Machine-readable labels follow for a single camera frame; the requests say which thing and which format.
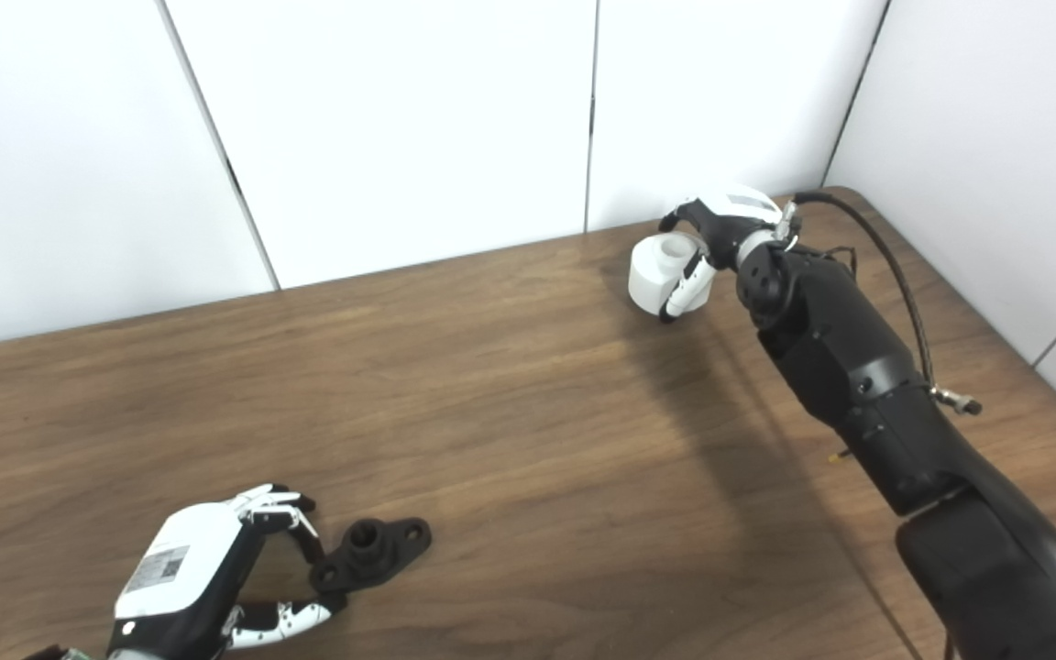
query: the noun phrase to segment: wooden table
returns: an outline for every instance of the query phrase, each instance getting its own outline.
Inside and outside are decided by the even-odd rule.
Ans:
[[[860,247],[909,342],[871,244],[804,210],[806,242]],[[826,461],[837,438],[776,376],[730,277],[672,326],[629,304],[629,247],[653,229],[0,344],[0,657],[101,655],[169,513],[281,482],[317,498],[326,545],[369,515],[421,515],[435,541],[247,660],[935,659],[895,518],[855,464]],[[940,380],[985,401],[957,422],[1056,522],[1056,394],[889,240]],[[280,539],[246,593],[305,587]]]

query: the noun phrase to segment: black cable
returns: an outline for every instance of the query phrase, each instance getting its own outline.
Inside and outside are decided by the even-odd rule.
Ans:
[[[883,259],[886,260],[887,266],[891,267],[891,272],[899,284],[899,293],[902,294],[902,301],[907,306],[907,314],[910,315],[910,325],[914,329],[914,343],[918,344],[919,362],[921,362],[923,378],[927,380],[928,385],[935,385],[931,351],[927,348],[927,334],[923,333],[923,321],[919,316],[919,305],[914,304],[914,296],[910,293],[910,284],[907,283],[907,277],[902,272],[902,266],[899,266],[899,260],[893,256],[891,248],[883,240],[883,237],[880,237],[878,230],[871,225],[871,222],[863,218],[863,213],[860,213],[859,209],[855,209],[854,206],[848,205],[845,201],[824,191],[797,192],[796,195],[793,195],[793,204],[807,205],[810,202],[821,202],[821,204],[837,206],[838,209],[844,210],[851,220],[856,222],[859,226],[862,226],[863,231],[874,242],[874,246],[883,252]]]
[[[850,275],[854,276],[854,280],[859,279],[859,250],[850,246],[841,247],[830,247],[829,250],[822,252],[824,258],[832,258],[833,254],[837,252],[848,252],[850,254]]]

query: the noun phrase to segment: metal connector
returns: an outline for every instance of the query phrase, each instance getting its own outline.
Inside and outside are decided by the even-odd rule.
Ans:
[[[984,404],[981,404],[979,400],[974,399],[967,394],[960,394],[951,392],[951,390],[944,390],[943,388],[938,388],[934,385],[931,388],[931,397],[936,401],[942,402],[943,406],[947,406],[953,410],[956,410],[956,414],[980,414],[984,411]]]
[[[793,216],[795,214],[796,205],[793,202],[785,205],[784,210],[780,211],[780,222],[776,223],[776,227],[772,230],[772,238],[776,241],[788,241],[793,233]]]

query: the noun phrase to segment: barcode sticker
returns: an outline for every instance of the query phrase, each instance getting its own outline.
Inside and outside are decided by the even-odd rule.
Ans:
[[[172,582],[182,568],[182,560],[185,553],[190,550],[188,545],[172,547],[170,550],[152,552],[142,560],[137,569],[133,571],[133,577],[129,578],[129,584],[125,586],[125,592],[144,589],[154,585],[163,585],[165,582]]]

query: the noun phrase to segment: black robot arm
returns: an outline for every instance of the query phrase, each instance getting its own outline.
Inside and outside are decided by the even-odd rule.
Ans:
[[[797,197],[812,201],[829,200]],[[944,416],[850,269],[760,222],[713,219],[698,200],[661,229],[692,218],[705,259],[736,271],[760,344],[802,406],[906,518],[899,552],[960,655],[1056,660],[1056,527]]]

